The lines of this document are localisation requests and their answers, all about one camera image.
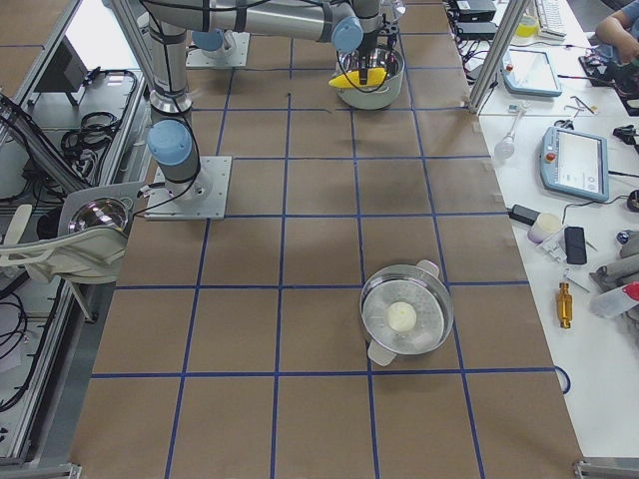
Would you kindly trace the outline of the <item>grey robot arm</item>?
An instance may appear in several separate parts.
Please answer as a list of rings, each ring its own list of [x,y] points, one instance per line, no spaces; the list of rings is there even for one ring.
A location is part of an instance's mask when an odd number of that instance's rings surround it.
[[[395,49],[402,4],[390,1],[108,1],[148,82],[155,120],[189,115],[189,69],[238,69],[252,35],[332,45],[329,85],[360,110],[389,106],[404,60]]]

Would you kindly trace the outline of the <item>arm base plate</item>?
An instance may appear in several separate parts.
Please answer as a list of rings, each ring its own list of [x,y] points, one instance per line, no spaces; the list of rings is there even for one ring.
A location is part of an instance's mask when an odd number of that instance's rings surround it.
[[[191,184],[174,184],[157,169],[143,216],[150,221],[222,220],[226,214],[232,158],[200,157],[200,172]]]
[[[231,30],[193,32],[186,65],[189,69],[237,69],[247,65],[251,35]]]

